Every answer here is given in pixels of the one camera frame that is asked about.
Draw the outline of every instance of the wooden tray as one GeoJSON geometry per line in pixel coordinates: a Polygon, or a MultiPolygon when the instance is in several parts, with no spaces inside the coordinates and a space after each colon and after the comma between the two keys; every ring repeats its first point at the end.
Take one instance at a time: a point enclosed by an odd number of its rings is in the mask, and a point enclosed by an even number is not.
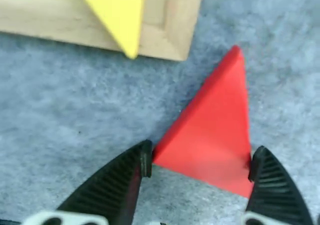
{"type": "MultiPolygon", "coordinates": [[[[201,0],[145,0],[139,54],[188,57],[201,0]]],[[[0,31],[120,50],[83,0],[0,0],[0,31]]]]}

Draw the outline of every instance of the yellow triangular block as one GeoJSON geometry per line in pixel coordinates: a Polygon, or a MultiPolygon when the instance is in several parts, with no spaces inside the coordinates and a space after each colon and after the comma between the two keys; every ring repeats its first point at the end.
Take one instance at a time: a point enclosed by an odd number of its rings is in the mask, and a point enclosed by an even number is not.
{"type": "Polygon", "coordinates": [[[145,0],[86,0],[127,57],[138,55],[145,0]]]}

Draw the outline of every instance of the triangle block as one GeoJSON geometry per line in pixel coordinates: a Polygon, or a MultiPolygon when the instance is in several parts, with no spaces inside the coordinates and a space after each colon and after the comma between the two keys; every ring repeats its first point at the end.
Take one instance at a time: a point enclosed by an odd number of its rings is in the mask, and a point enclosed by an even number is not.
{"type": "Polygon", "coordinates": [[[248,95],[245,61],[234,46],[155,147],[153,162],[249,197],[248,95]]]}
{"type": "Polygon", "coordinates": [[[145,0],[86,0],[127,57],[138,55],[145,0]]]}

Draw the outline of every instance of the red triangular block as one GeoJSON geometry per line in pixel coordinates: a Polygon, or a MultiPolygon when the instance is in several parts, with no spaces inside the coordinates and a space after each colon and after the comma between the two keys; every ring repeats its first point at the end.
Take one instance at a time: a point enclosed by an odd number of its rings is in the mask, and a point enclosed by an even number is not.
{"type": "Polygon", "coordinates": [[[245,62],[234,46],[156,146],[153,161],[249,197],[250,152],[245,62]]]}

